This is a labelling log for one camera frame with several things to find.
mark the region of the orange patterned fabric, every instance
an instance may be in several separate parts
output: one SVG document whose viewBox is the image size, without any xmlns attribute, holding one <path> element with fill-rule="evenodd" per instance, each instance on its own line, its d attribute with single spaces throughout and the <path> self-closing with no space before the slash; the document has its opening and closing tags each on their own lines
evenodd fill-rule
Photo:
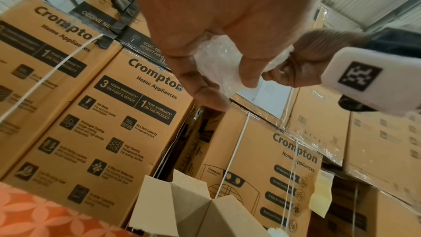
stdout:
<svg viewBox="0 0 421 237">
<path fill-rule="evenodd" d="M 135 237 L 56 203 L 0 183 L 0 237 Z"/>
</svg>

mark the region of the hand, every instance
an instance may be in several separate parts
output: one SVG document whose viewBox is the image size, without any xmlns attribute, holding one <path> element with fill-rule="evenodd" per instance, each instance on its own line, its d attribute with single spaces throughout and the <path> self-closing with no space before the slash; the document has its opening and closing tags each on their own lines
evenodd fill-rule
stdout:
<svg viewBox="0 0 421 237">
<path fill-rule="evenodd" d="M 226 34 L 243 54 L 241 81 L 257 87 L 275 56 L 308 28 L 321 0 L 138 0 L 166 63 L 199 103 L 226 111 L 229 100 L 203 77 L 192 57 L 200 43 Z"/>
<path fill-rule="evenodd" d="M 294 51 L 278 67 L 265 72 L 266 81 L 294 88 L 317 85 L 333 55 L 344 47 L 361 47 L 372 34 L 318 29 L 304 34 L 294 43 Z"/>
</svg>

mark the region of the open cardboard box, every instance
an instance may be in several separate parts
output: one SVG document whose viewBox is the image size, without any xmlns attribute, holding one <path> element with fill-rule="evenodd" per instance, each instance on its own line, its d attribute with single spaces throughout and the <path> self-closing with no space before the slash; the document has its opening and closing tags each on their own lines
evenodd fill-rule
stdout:
<svg viewBox="0 0 421 237">
<path fill-rule="evenodd" d="M 205 182 L 177 170 L 171 183 L 145 176 L 129 227 L 144 236 L 270 237 L 234 196 L 211 199 Z"/>
</svg>

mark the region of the cardboard flap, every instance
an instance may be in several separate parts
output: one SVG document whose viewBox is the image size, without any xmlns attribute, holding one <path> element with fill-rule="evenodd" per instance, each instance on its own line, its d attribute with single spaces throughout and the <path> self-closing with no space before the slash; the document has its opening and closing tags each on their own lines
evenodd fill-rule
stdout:
<svg viewBox="0 0 421 237">
<path fill-rule="evenodd" d="M 233 195 L 212 200 L 198 236 L 212 236 L 216 233 L 213 229 L 224 232 L 223 236 L 230 237 L 270 237 L 264 227 Z"/>
<path fill-rule="evenodd" d="M 172 184 L 186 188 L 194 193 L 197 193 L 207 199 L 211 199 L 209 195 L 209 190 L 207 184 L 204 181 L 194 179 L 190 176 L 187 176 L 178 170 L 174 170 L 174 175 L 172 179 Z"/>
<path fill-rule="evenodd" d="M 129 226 L 150 234 L 178 237 L 171 184 L 145 176 Z"/>
</svg>

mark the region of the air cooler drawing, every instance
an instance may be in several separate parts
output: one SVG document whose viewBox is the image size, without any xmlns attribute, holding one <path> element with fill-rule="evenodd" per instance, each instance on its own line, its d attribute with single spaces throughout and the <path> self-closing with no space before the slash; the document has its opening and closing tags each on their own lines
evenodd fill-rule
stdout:
<svg viewBox="0 0 421 237">
<path fill-rule="evenodd" d="M 198 179 L 207 183 L 210 197 L 215 198 L 219 185 L 221 184 L 221 178 L 224 176 L 225 172 L 225 169 L 210 165 L 203 165 L 199 172 Z M 257 203 L 260 199 L 259 191 L 246 180 L 232 172 L 227 173 L 225 182 L 222 185 L 218 197 L 229 194 L 234 195 L 238 201 L 240 201 L 240 203 L 242 203 L 242 205 L 244 205 L 244 207 L 252 215 L 254 215 Z"/>
</svg>

